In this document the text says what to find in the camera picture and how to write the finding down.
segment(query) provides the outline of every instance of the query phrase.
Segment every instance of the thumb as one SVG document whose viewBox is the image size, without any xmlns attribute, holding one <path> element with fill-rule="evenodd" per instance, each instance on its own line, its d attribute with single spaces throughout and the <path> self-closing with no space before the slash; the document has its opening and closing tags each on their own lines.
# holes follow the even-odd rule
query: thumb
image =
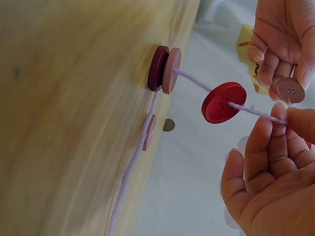
<svg viewBox="0 0 315 236">
<path fill-rule="evenodd" d="M 296 79 L 307 90 L 315 73 L 315 27 L 309 28 L 302 39 L 301 55 L 297 65 Z"/>
<path fill-rule="evenodd" d="M 288 126 L 301 138 L 315 144 L 315 110 L 297 109 L 287 110 Z"/>
</svg>

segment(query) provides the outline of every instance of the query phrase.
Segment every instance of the yellow object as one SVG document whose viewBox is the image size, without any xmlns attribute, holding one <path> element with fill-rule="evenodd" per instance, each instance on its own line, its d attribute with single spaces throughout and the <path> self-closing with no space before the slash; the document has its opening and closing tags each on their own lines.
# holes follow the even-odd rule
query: yellow object
<svg viewBox="0 0 315 236">
<path fill-rule="evenodd" d="M 245 63 L 248 66 L 248 74 L 252 79 L 254 89 L 257 93 L 265 94 L 269 96 L 268 87 L 262 86 L 257 81 L 257 69 L 258 64 L 251 62 L 247 56 L 247 49 L 252 37 L 253 27 L 248 24 L 243 24 L 240 36 L 236 42 L 236 51 L 240 62 Z"/>
</svg>

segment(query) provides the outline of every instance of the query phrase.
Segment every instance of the string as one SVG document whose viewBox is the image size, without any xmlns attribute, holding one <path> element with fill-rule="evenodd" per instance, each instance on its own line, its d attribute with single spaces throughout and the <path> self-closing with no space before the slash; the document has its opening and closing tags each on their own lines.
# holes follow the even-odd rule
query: string
<svg viewBox="0 0 315 236">
<path fill-rule="evenodd" d="M 135 167 L 135 165 L 137 164 L 137 161 L 139 159 L 139 156 L 141 154 L 142 151 L 142 147 L 145 141 L 145 138 L 147 136 L 147 129 L 149 127 L 149 123 L 150 120 L 152 118 L 153 112 L 154 112 L 154 108 L 157 104 L 157 100 L 158 100 L 158 93 L 156 92 L 154 94 L 153 100 L 152 100 L 152 104 L 151 104 L 151 108 L 149 110 L 149 113 L 144 121 L 144 124 L 142 126 L 142 130 L 141 130 L 141 134 L 140 134 L 140 139 L 138 142 L 138 145 L 131 157 L 131 160 L 124 172 L 123 178 L 122 178 L 122 183 L 121 183 L 121 187 L 118 193 L 118 197 L 114 206 L 114 210 L 110 219 L 110 223 L 109 223 L 109 236 L 114 236 L 115 234 L 115 229 L 116 229 L 116 225 L 119 219 L 119 215 L 120 215 L 120 211 L 122 209 L 123 206 L 123 202 L 124 202 L 124 198 L 126 195 L 126 191 L 127 191 L 127 187 L 128 187 L 128 183 L 129 183 L 129 179 L 131 177 L 131 174 L 133 172 L 133 169 Z"/>
<path fill-rule="evenodd" d="M 207 86 L 206 84 L 204 84 L 203 82 L 199 81 L 196 77 L 194 77 L 193 75 L 189 74 L 189 73 L 186 73 L 182 70 L 179 70 L 179 69 L 173 69 L 173 72 L 176 73 L 177 75 L 180 75 L 180 76 L 183 76 L 187 79 L 189 79 L 190 81 L 192 81 L 194 84 L 198 85 L 199 87 L 203 88 L 204 90 L 206 90 L 207 92 L 211 92 L 212 89 Z M 251 113 L 253 115 L 256 115 L 256 116 L 259 116 L 259 117 L 263 117 L 263 118 L 266 118 L 266 119 L 269 119 L 273 122 L 276 122 L 276 123 L 279 123 L 279 124 L 283 124 L 283 125 L 286 125 L 286 121 L 284 120 L 280 120 L 276 117 L 272 117 L 266 113 L 263 113 L 263 112 L 260 112 L 260 111 L 257 111 L 257 110 L 254 110 L 253 108 L 247 108 L 247 107 L 244 107 L 244 106 L 241 106 L 239 104 L 236 104 L 234 102 L 228 102 L 227 103 L 230 107 L 233 107 L 237 110 L 240 110 L 240 111 L 244 111 L 244 112 L 248 112 L 248 113 Z"/>
<path fill-rule="evenodd" d="M 188 74 L 188 73 L 186 73 L 186 72 L 184 72 L 182 70 L 179 70 L 179 69 L 173 69 L 173 72 L 178 74 L 178 75 L 180 75 L 180 76 L 183 76 L 183 77 L 189 79 L 190 81 L 192 81 L 193 83 L 195 83 L 199 87 L 203 88 L 207 92 L 211 92 L 212 91 L 212 89 L 210 87 L 208 87 L 205 83 L 203 83 L 203 82 L 199 81 L 198 79 L 196 79 L 191 74 Z M 115 234 L 116 225 L 117 225 L 117 222 L 118 222 L 118 219 L 119 219 L 119 216 L 120 216 L 120 212 L 121 212 L 121 209 L 122 209 L 122 206 L 123 206 L 123 202 L 124 202 L 124 198 L 125 198 L 125 195 L 126 195 L 128 183 L 129 183 L 131 174 L 133 172 L 133 169 L 134 169 L 135 165 L 137 164 L 137 161 L 138 161 L 139 156 L 141 154 L 142 147 L 143 147 L 146 135 L 147 135 L 147 129 L 149 127 L 150 120 L 152 118 L 155 106 L 157 104 L 157 100 L 158 100 L 158 93 L 156 92 L 154 94 L 154 96 L 153 96 L 153 100 L 152 100 L 152 104 L 151 104 L 151 108 L 149 110 L 149 113 L 148 113 L 148 115 L 147 115 L 147 117 L 146 117 L 146 119 L 144 121 L 143 126 L 142 126 L 138 145 L 137 145 L 137 147 L 136 147 L 136 149 L 135 149 L 135 151 L 134 151 L 134 153 L 133 153 L 133 155 L 131 157 L 131 160 L 130 160 L 126 170 L 124 171 L 124 174 L 123 174 L 123 177 L 122 177 L 121 187 L 119 189 L 118 197 L 117 197 L 117 200 L 116 200 L 116 203 L 115 203 L 115 206 L 114 206 L 114 210 L 113 210 L 113 213 L 111 215 L 111 219 L 110 219 L 110 223 L 109 223 L 109 233 L 108 233 L 109 236 L 114 236 L 114 234 Z M 241 105 L 233 103 L 233 102 L 228 102 L 228 105 L 233 107 L 233 108 L 235 108 L 235 109 L 238 109 L 240 111 L 245 111 L 245 112 L 251 113 L 253 115 L 257 115 L 257 116 L 260 116 L 260 117 L 268 118 L 271 121 L 274 121 L 274 122 L 286 125 L 285 121 L 280 120 L 280 119 L 275 118 L 275 117 L 272 117 L 272 116 L 269 116 L 268 114 L 256 111 L 256 110 L 253 109 L 253 107 L 250 109 L 250 108 L 241 106 Z"/>
</svg>

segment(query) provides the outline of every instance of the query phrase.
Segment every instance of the right hand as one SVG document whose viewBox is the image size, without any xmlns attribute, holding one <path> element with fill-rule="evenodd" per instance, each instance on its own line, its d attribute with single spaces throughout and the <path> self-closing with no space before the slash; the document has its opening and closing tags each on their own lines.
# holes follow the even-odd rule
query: right hand
<svg viewBox="0 0 315 236">
<path fill-rule="evenodd" d="M 304 139 L 315 143 L 315 110 L 276 103 L 271 115 L 288 126 L 259 118 L 245 158 L 230 152 L 221 182 L 224 203 L 248 236 L 313 235 L 315 152 Z"/>
</svg>

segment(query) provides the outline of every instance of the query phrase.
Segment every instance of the button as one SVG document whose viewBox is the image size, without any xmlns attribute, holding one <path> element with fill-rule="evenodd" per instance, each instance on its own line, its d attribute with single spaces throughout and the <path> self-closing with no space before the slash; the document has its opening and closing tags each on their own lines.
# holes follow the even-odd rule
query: button
<svg viewBox="0 0 315 236">
<path fill-rule="evenodd" d="M 306 141 L 306 140 L 304 140 L 304 141 L 306 142 L 306 145 L 309 147 L 309 150 L 311 150 L 312 144 L 310 142 Z"/>
<path fill-rule="evenodd" d="M 230 107 L 227 103 L 234 102 L 243 106 L 246 97 L 246 91 L 239 83 L 224 83 L 212 90 L 203 101 L 201 107 L 202 115 L 209 123 L 223 123 L 239 112 L 239 110 Z"/>
<path fill-rule="evenodd" d="M 164 68 L 168 55 L 169 49 L 167 46 L 158 46 L 154 53 L 148 76 L 148 88 L 153 92 L 158 92 L 162 88 Z"/>
<path fill-rule="evenodd" d="M 148 129 L 147 129 L 146 139 L 144 140 L 144 143 L 143 143 L 143 147 L 142 147 L 143 151 L 147 151 L 149 149 L 150 142 L 151 142 L 153 132 L 154 132 L 154 128 L 156 125 L 156 120 L 157 120 L 156 115 L 152 115 L 151 120 L 149 122 Z"/>
<path fill-rule="evenodd" d="M 163 92 L 171 94 L 174 90 L 177 74 L 173 73 L 173 69 L 179 69 L 181 66 L 182 51 L 179 48 L 172 48 L 169 53 L 163 76 Z"/>
<path fill-rule="evenodd" d="M 294 78 L 282 78 L 277 83 L 277 94 L 285 102 L 290 99 L 291 103 L 302 102 L 305 91 Z"/>
</svg>

